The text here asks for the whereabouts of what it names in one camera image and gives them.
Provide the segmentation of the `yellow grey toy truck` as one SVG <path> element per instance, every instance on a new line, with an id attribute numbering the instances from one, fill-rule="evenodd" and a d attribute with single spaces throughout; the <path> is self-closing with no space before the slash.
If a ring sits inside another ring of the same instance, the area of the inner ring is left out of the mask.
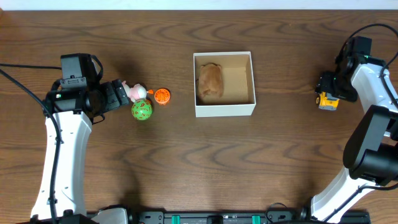
<path id="1" fill-rule="evenodd" d="M 321 92 L 316 98 L 316 104 L 321 110 L 335 111 L 338 107 L 339 99 L 330 93 Z"/>

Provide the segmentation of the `pink white pig toy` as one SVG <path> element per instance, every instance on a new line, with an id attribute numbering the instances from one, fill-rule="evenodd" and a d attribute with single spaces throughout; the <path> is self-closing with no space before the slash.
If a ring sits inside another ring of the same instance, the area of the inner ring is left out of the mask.
<path id="1" fill-rule="evenodd" d="M 126 81 L 122 82 L 123 88 L 126 92 L 127 97 L 135 103 L 137 100 L 147 98 L 147 95 L 153 95 L 153 90 L 146 90 L 141 84 L 135 84 L 133 87 L 129 87 Z"/>

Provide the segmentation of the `brown plush toy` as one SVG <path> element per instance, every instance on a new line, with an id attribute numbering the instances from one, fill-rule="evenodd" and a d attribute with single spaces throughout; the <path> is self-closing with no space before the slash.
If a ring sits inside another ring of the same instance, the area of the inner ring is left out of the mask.
<path id="1" fill-rule="evenodd" d="M 208 95 L 223 96 L 224 86 L 220 65 L 208 63 L 200 67 L 198 93 L 200 98 Z"/>

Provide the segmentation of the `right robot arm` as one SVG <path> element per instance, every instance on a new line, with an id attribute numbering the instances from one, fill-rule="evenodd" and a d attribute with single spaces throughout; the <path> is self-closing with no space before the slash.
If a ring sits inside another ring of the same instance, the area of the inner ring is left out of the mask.
<path id="1" fill-rule="evenodd" d="M 368 54 L 354 54 L 337 72 L 327 72 L 318 84 L 320 93 L 346 101 L 360 100 L 364 117 L 343 151 L 343 168 L 321 193 L 312 197 L 307 217 L 338 223 L 363 196 L 373 190 L 397 188 L 397 93 L 387 63 Z"/>

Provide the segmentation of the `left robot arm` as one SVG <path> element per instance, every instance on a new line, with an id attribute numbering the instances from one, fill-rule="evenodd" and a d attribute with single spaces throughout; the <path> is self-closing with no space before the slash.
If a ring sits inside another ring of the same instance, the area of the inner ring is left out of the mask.
<path id="1" fill-rule="evenodd" d="M 47 149 L 40 192 L 31 211 L 39 220 L 61 217 L 68 210 L 78 215 L 87 213 L 83 179 L 94 114 L 85 105 L 95 99 L 101 104 L 100 114 L 129 102 L 121 80 L 102 83 L 92 90 L 52 88 L 47 93 Z"/>

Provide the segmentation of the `green number ball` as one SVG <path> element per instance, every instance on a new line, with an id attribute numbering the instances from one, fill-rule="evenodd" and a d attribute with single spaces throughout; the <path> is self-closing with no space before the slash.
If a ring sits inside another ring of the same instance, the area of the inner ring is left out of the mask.
<path id="1" fill-rule="evenodd" d="M 137 100 L 131 108 L 131 113 L 133 117 L 139 121 L 149 119 L 153 113 L 152 104 L 150 100 L 147 99 Z"/>

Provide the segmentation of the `orange round basket toy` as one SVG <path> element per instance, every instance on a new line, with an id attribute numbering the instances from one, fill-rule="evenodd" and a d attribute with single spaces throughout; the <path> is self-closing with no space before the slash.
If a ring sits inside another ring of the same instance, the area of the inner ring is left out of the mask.
<path id="1" fill-rule="evenodd" d="M 160 105 L 166 105 L 171 98 L 171 94 L 166 88 L 160 88 L 154 93 L 155 101 Z"/>

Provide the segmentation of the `white cardboard box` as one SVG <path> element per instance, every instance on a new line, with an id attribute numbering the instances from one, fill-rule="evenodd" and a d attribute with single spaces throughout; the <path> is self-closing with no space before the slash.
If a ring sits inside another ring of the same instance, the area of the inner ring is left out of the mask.
<path id="1" fill-rule="evenodd" d="M 200 96 L 200 70 L 219 65 L 223 95 Z M 193 54 L 196 117 L 250 116 L 256 106 L 252 57 L 250 52 L 202 52 Z"/>

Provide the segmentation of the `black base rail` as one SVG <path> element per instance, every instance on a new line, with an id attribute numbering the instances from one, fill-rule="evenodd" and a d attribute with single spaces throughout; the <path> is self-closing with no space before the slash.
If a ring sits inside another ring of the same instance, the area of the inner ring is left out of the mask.
<path id="1" fill-rule="evenodd" d="M 188 213 L 188 212 L 130 212 L 123 208 L 89 213 L 96 223 L 143 224 L 266 224 L 266 223 L 320 223 L 319 220 L 301 219 L 292 209 L 272 209 L 262 213 Z"/>

